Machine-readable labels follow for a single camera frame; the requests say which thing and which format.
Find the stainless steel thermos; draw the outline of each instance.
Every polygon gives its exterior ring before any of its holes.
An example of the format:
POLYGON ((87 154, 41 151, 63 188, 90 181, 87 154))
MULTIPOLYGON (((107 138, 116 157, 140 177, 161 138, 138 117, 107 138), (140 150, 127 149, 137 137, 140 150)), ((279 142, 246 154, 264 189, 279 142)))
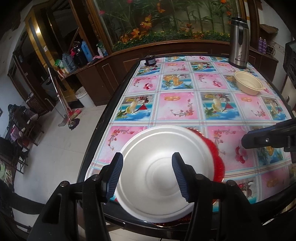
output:
POLYGON ((250 32, 247 21, 241 17, 232 18, 228 62, 239 69, 246 69, 249 59, 249 47, 250 32))

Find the pink tablecloth pattern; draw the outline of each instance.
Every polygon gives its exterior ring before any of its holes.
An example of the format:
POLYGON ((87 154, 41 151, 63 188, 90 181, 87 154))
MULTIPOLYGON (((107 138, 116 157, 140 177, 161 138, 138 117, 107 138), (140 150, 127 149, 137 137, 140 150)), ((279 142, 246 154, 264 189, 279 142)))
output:
POLYGON ((235 180, 251 203, 295 182, 296 166, 290 153, 241 146, 241 138, 249 130, 290 119, 290 115, 251 64, 245 71, 258 77, 265 89, 256 96, 241 92, 233 76, 239 69, 227 61, 209 56, 172 56, 158 58, 153 67, 146 67, 142 61, 113 113, 85 179, 99 173, 140 131, 172 124, 194 127, 210 138, 225 163, 225 180, 235 180))

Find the black table edge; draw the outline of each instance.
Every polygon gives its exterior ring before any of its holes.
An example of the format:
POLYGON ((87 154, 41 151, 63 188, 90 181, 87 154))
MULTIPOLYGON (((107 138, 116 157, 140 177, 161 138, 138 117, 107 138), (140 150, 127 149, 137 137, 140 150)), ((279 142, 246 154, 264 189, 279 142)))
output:
MULTIPOLYGON (((161 57, 167 57, 167 56, 184 56, 184 55, 186 56, 200 55, 200 56, 214 56, 214 57, 228 58, 227 55, 211 55, 211 54, 196 54, 196 53, 164 54, 164 55, 156 55, 156 57, 161 58, 161 57)), ((98 124, 96 125, 95 130, 87 146, 85 155, 83 157, 77 182, 84 181, 86 172, 94 158, 97 147, 104 135, 104 132, 109 124, 109 121, 117 107, 117 104, 120 101, 120 98, 122 97, 127 85, 129 84, 130 79, 135 73, 141 60, 139 60, 136 64, 134 64, 134 66, 130 69, 130 71, 124 77, 124 80, 114 92, 102 116, 100 117, 98 124)), ((294 118, 294 115, 291 111, 291 107, 287 104, 287 102, 285 101, 285 99, 283 98, 279 90, 274 86, 274 84, 266 76, 264 75, 262 76, 272 86, 272 88, 275 90, 275 92, 278 94, 278 96, 284 103, 291 117, 294 118)), ((296 183, 282 190, 281 192, 275 194, 274 196, 271 196, 263 201, 253 204, 254 209, 260 214, 263 220, 266 220, 269 217, 272 217, 275 213, 285 208, 292 201, 289 198, 289 196, 291 196, 290 194, 295 191, 296 191, 296 183)), ((131 216, 118 203, 115 203, 115 202, 108 202, 104 204, 102 207, 103 207, 104 216, 107 222, 118 225, 123 229, 127 229, 129 231, 136 232, 143 235, 148 235, 148 236, 158 237, 158 238, 181 240, 184 238, 188 228, 188 224, 179 224, 174 227, 161 227, 161 226, 156 226, 152 223, 147 223, 145 221, 139 220, 131 216), (116 215, 120 216, 120 218, 111 215, 111 213, 114 213, 114 214, 116 213, 116 215)), ((218 227, 218 222, 219 222, 218 213, 214 213, 213 219, 212 219, 213 235, 215 233, 215 230, 218 227)))

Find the white plate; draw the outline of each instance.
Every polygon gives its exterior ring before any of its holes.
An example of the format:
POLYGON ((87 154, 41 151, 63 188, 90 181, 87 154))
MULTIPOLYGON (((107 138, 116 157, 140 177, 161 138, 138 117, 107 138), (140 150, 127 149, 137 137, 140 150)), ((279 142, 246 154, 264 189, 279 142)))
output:
POLYGON ((123 168, 115 196, 125 211, 153 223, 177 220, 190 213, 193 203, 182 197, 173 168, 172 155, 213 180, 214 164, 205 142, 179 126, 156 126, 131 138, 120 151, 123 168))

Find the wooden cabinet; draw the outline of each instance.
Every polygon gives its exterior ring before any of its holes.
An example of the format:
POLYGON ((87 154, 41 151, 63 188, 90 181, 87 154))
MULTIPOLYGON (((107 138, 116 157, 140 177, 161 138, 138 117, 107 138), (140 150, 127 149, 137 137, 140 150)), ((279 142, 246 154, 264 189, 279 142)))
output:
MULTIPOLYGON (((95 105, 107 103, 131 67, 144 56, 171 54, 213 54, 228 56, 229 43, 215 40, 174 40, 141 45, 115 52, 95 64, 79 70, 76 75, 95 105)), ((253 48, 250 63, 269 80, 273 80, 278 61, 253 48)))
POLYGON ((108 103, 113 93, 109 92, 95 66, 78 72, 76 76, 96 106, 108 103))

